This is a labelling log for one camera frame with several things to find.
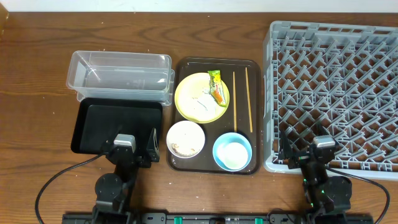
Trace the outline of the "wooden chopstick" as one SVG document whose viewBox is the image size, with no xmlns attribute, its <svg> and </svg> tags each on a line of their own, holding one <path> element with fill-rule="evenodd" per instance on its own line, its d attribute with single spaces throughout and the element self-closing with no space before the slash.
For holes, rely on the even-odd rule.
<svg viewBox="0 0 398 224">
<path fill-rule="evenodd" d="M 236 75 L 233 71 L 233 121 L 234 121 L 234 132 L 237 132 L 237 110 L 236 110 Z"/>
<path fill-rule="evenodd" d="M 249 77 L 248 77 L 248 68 L 247 67 L 245 67 L 245 77 L 246 77 L 246 95 L 247 95 L 247 102 L 248 102 L 249 130 L 250 130 L 250 133 L 252 133 L 253 127 L 252 127 L 251 97 L 250 97 Z"/>
</svg>

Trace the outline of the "small white cup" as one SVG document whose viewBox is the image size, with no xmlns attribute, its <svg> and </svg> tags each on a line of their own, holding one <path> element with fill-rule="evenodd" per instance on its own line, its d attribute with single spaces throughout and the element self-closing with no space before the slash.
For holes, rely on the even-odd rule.
<svg viewBox="0 0 398 224">
<path fill-rule="evenodd" d="M 231 170 L 242 169 L 248 160 L 246 148 L 238 142 L 232 142 L 220 147 L 217 151 L 217 156 Z"/>
</svg>

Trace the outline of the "green orange snack wrapper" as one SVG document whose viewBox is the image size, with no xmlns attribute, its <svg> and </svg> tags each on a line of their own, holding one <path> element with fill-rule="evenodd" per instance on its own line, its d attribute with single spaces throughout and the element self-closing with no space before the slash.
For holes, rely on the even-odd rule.
<svg viewBox="0 0 398 224">
<path fill-rule="evenodd" d="M 219 106 L 227 107 L 221 80 L 221 72 L 219 70 L 211 70 L 208 71 L 208 74 L 210 76 L 210 94 Z"/>
</svg>

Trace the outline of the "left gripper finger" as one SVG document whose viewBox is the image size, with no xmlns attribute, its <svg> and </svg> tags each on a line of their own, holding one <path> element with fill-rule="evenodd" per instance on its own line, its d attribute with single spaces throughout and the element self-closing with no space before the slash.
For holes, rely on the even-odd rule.
<svg viewBox="0 0 398 224">
<path fill-rule="evenodd" d="M 111 152 L 114 148 L 114 140 L 122 130 L 122 126 L 118 126 L 114 134 L 112 134 L 105 142 L 102 144 L 102 152 Z"/>
<path fill-rule="evenodd" d="M 147 143 L 146 151 L 149 154 L 149 157 L 152 162 L 159 162 L 159 146 L 158 146 L 158 138 L 157 138 L 157 130 L 156 128 L 152 128 L 152 131 L 149 136 L 149 140 Z"/>
</svg>

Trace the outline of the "yellow round plate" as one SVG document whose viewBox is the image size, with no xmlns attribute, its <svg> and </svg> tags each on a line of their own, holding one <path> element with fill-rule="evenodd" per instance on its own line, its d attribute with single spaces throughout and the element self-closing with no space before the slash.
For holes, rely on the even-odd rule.
<svg viewBox="0 0 398 224">
<path fill-rule="evenodd" d="M 210 123 L 222 117 L 229 106 L 230 95 L 226 83 L 222 81 L 227 107 L 221 107 L 216 102 L 216 111 L 209 113 L 204 107 L 193 100 L 203 91 L 210 94 L 210 76 L 208 72 L 193 73 L 185 77 L 175 91 L 175 106 L 177 111 L 187 120 L 196 123 Z"/>
</svg>

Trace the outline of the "white bowl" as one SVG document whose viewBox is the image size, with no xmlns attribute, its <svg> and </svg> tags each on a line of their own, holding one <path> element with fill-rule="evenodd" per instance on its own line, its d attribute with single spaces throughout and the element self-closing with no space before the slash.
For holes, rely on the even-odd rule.
<svg viewBox="0 0 398 224">
<path fill-rule="evenodd" d="M 205 145 L 205 133 L 202 128 L 192 121 L 179 121 L 168 131 L 166 145 L 172 155 L 182 159 L 195 157 L 200 153 Z M 180 157 L 172 150 L 172 143 L 186 144 L 198 150 L 198 153 L 191 157 Z"/>
</svg>

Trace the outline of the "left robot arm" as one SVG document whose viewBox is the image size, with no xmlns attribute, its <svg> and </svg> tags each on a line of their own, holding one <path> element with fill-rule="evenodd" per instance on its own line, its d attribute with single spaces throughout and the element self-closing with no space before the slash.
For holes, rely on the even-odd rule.
<svg viewBox="0 0 398 224">
<path fill-rule="evenodd" d="M 148 139 L 137 146 L 131 134 L 116 134 L 101 146 L 101 152 L 115 165 L 114 172 L 102 175 L 95 184 L 96 205 L 92 223 L 142 223 L 140 213 L 130 209 L 138 170 L 159 162 L 157 130 L 152 128 Z"/>
</svg>

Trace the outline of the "light blue bowl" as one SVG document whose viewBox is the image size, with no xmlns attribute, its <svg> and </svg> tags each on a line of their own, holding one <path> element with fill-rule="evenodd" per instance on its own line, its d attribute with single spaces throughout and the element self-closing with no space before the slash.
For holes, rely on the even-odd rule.
<svg viewBox="0 0 398 224">
<path fill-rule="evenodd" d="M 213 158 L 223 170 L 238 172 L 251 161 L 250 142 L 239 133 L 225 133 L 217 138 L 213 145 Z"/>
</svg>

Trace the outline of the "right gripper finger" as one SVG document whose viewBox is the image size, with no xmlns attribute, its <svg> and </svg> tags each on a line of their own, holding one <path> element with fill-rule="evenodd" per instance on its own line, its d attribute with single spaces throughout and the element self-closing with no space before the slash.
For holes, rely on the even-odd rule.
<svg viewBox="0 0 398 224">
<path fill-rule="evenodd" d="M 289 140 L 284 131 L 280 131 L 280 139 L 279 139 L 279 160 L 287 160 L 290 162 L 292 158 L 292 148 L 289 143 Z"/>
<path fill-rule="evenodd" d="M 330 133 L 328 132 L 328 130 L 320 122 L 317 122 L 315 124 L 314 133 L 316 136 L 330 136 Z"/>
</svg>

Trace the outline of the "pile of rice waste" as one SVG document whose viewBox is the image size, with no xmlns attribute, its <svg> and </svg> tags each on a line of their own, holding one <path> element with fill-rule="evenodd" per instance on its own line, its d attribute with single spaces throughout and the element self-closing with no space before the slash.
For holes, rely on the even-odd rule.
<svg viewBox="0 0 398 224">
<path fill-rule="evenodd" d="M 198 150 L 186 144 L 172 143 L 172 150 L 180 157 L 191 157 L 198 153 Z"/>
</svg>

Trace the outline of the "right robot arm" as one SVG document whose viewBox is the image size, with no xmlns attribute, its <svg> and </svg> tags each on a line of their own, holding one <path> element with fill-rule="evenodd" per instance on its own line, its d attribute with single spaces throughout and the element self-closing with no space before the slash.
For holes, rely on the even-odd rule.
<svg viewBox="0 0 398 224">
<path fill-rule="evenodd" d="M 311 209 L 295 223 L 347 223 L 345 211 L 351 208 L 352 182 L 344 176 L 329 177 L 326 165 L 334 158 L 338 143 L 320 124 L 318 136 L 301 150 L 294 149 L 285 131 L 280 132 L 278 158 L 288 160 L 289 169 L 300 169 L 303 191 Z"/>
</svg>

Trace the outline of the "white tissue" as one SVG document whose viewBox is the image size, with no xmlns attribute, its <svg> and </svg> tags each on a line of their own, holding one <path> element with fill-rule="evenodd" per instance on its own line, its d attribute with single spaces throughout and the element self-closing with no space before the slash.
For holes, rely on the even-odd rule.
<svg viewBox="0 0 398 224">
<path fill-rule="evenodd" d="M 192 99 L 202 105 L 205 111 L 209 113 L 214 113 L 216 111 L 216 102 L 208 92 L 203 91 L 199 96 L 193 97 Z"/>
</svg>

